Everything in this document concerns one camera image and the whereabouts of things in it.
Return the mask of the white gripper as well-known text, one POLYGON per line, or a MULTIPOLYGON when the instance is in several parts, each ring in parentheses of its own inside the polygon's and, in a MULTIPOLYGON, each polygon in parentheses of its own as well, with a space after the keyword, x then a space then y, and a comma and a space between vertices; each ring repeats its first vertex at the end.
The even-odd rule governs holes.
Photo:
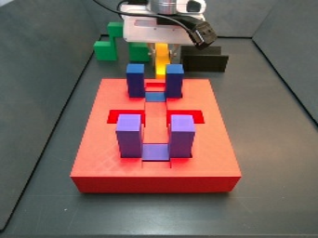
POLYGON ((190 36, 179 25, 160 25, 156 18, 124 16, 123 37, 128 42, 147 43, 152 67, 155 67, 155 43, 167 43, 171 63, 179 62, 179 44, 191 44, 190 36))

